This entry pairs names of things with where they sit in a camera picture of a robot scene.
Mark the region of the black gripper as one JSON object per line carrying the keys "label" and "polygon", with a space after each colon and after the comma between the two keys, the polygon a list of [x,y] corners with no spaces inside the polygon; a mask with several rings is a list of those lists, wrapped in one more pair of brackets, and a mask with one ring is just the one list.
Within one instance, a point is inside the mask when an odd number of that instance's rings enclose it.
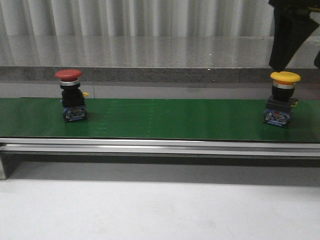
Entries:
{"label": "black gripper", "polygon": [[[274,39],[269,66],[283,71],[302,44],[320,26],[310,15],[320,11],[320,0],[269,0],[274,7]],[[314,59],[320,69],[320,51]]]}

